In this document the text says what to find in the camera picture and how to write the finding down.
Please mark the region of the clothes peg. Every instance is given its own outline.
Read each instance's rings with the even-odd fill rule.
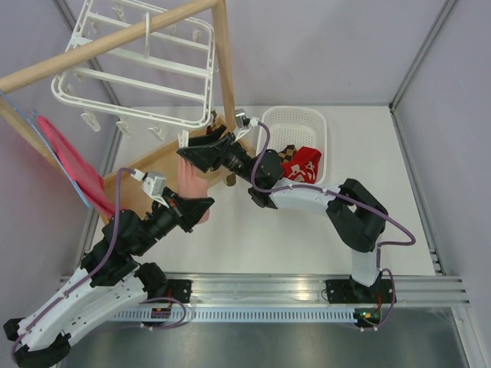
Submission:
[[[185,148],[189,145],[189,132],[187,130],[183,130],[182,133],[177,134],[177,144],[179,148]]]
[[[70,83],[67,84],[67,86],[64,89],[64,92],[72,97],[75,96],[75,89],[74,86],[72,86]]]
[[[193,42],[201,41],[201,31],[198,28],[193,28]]]
[[[130,126],[123,117],[120,117],[120,119],[116,122],[116,127],[124,136],[131,136]]]
[[[85,123],[87,123],[87,125],[94,132],[98,132],[101,130],[101,125],[99,124],[99,121],[92,111],[84,110],[84,113],[81,114],[81,118],[84,119]]]
[[[74,77],[77,79],[77,81],[79,82],[83,82],[84,81],[84,77],[82,75],[80,75],[79,73],[74,73]]]
[[[163,131],[162,128],[160,128],[160,126],[153,125],[152,127],[148,128],[148,130],[152,132],[152,134],[154,134],[162,142],[165,141],[165,136],[163,135]]]
[[[170,25],[169,27],[167,27],[167,29],[169,30],[169,35],[171,35],[171,36],[176,35],[176,33],[177,33],[176,25]]]
[[[124,10],[123,10],[123,7],[121,7],[120,4],[116,4],[116,8],[111,8],[114,10],[114,12],[116,13],[116,16],[117,18],[120,20],[120,21],[126,21],[126,17],[124,16]]]
[[[91,27],[94,33],[97,35],[99,33],[99,25],[95,21],[91,21]]]

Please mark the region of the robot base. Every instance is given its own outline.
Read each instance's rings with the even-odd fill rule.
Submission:
[[[382,280],[381,274],[375,283],[366,287],[355,282],[352,278],[326,280],[325,287],[330,304],[383,304],[392,303],[392,283]]]

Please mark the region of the plastic clip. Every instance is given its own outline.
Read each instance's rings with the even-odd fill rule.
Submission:
[[[251,127],[257,127],[259,124],[259,121],[260,121],[260,119],[258,117],[251,117],[251,119],[249,120],[249,125]]]
[[[84,110],[84,113],[81,114],[80,117],[84,119],[85,123],[87,123],[87,125],[91,127],[94,132],[101,130],[101,125],[92,111]]]
[[[124,10],[123,8],[121,7],[121,5],[119,4],[116,4],[116,8],[111,8],[114,10],[114,12],[116,13],[116,16],[117,18],[120,20],[120,21],[126,21],[126,17],[124,16]]]
[[[95,21],[91,21],[91,27],[94,33],[97,35],[99,33],[99,25]]]
[[[165,136],[163,135],[163,131],[162,128],[160,128],[160,126],[153,125],[152,127],[148,128],[148,130],[152,132],[152,134],[154,134],[159,140],[164,142]]]
[[[131,129],[125,119],[120,117],[120,119],[116,122],[116,127],[120,130],[120,132],[124,136],[131,136]]]
[[[70,83],[67,84],[67,86],[64,88],[64,92],[68,95],[68,96],[72,96],[72,97],[75,97],[75,89],[74,89],[74,86],[72,86]]]
[[[177,33],[177,27],[176,25],[170,25],[169,27],[167,27],[167,29],[169,30],[169,35],[170,36],[175,36],[176,33]]]
[[[183,130],[182,133],[177,134],[177,142],[179,144],[179,148],[185,148],[189,145],[189,132],[187,130]]]
[[[79,82],[83,82],[84,81],[84,77],[79,74],[79,73],[74,73],[74,77],[77,79],[77,81]]]
[[[201,31],[198,28],[193,28],[193,42],[201,41]]]
[[[133,174],[131,174],[131,177],[141,182],[145,175],[146,173],[144,173],[143,171],[140,171],[139,169],[133,169]]]

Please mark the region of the gray wall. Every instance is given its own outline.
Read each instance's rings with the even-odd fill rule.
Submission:
[[[186,0],[145,2],[173,8]],[[78,16],[82,1],[68,3]],[[236,103],[388,104],[443,3],[228,0]],[[104,2],[96,8],[114,16]],[[211,21],[210,11],[198,18]],[[112,67],[115,73],[139,77],[127,65]],[[110,71],[109,65],[104,69]],[[154,80],[160,79],[162,73],[156,72]],[[118,90],[118,97],[127,106],[165,103],[144,92]],[[221,104],[218,83],[215,97]]]
[[[50,0],[2,3],[0,76],[64,50],[70,32]],[[80,111],[58,103],[51,79],[10,95],[25,111],[51,119],[87,160],[101,166],[110,129],[94,133]],[[104,99],[98,85],[84,89]],[[107,123],[101,117],[101,125]],[[71,272],[87,216],[71,184],[0,118],[0,323],[34,312]],[[0,366],[14,366],[0,333]]]
[[[491,2],[457,4],[399,114],[447,271],[463,277],[491,349]]]

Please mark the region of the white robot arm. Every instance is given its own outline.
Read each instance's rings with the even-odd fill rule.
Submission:
[[[372,287],[380,276],[376,243],[385,230],[385,207],[355,179],[347,179],[340,186],[318,186],[283,178],[276,151],[264,149],[252,158],[238,142],[237,137],[250,126],[264,124],[248,119],[243,110],[237,111],[236,122],[236,132],[224,134],[225,127],[221,126],[211,134],[189,139],[188,146],[177,153],[205,173],[224,166],[247,180],[252,184],[248,192],[260,207],[300,209],[328,217],[352,250],[353,282],[361,288]],[[353,204],[356,209],[351,211],[348,207]]]
[[[19,367],[51,367],[118,311],[173,291],[155,263],[140,265],[133,256],[143,255],[177,226],[191,232],[215,201],[181,198],[165,187],[159,173],[133,170],[132,176],[143,180],[143,191],[154,200],[151,213],[140,219],[129,209],[119,211],[103,228],[104,238],[48,302],[31,316],[4,325],[7,338],[15,342],[12,358]]]

